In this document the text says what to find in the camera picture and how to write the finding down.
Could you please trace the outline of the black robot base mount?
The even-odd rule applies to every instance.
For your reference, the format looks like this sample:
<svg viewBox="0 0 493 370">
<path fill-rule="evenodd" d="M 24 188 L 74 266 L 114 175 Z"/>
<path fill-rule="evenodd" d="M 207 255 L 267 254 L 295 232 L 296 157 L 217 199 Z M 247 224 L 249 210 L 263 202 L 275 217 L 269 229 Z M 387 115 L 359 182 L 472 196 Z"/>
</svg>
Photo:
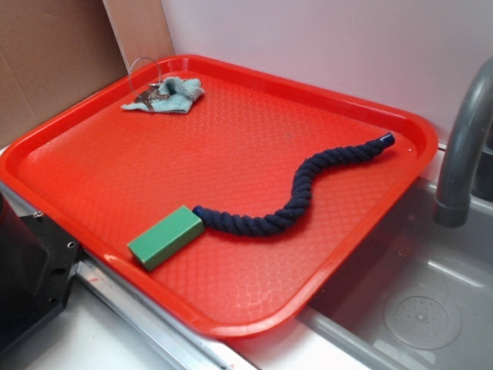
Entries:
<svg viewBox="0 0 493 370">
<path fill-rule="evenodd" d="M 1 197 L 1 353 L 65 309 L 79 242 L 47 216 L 19 216 Z"/>
</svg>

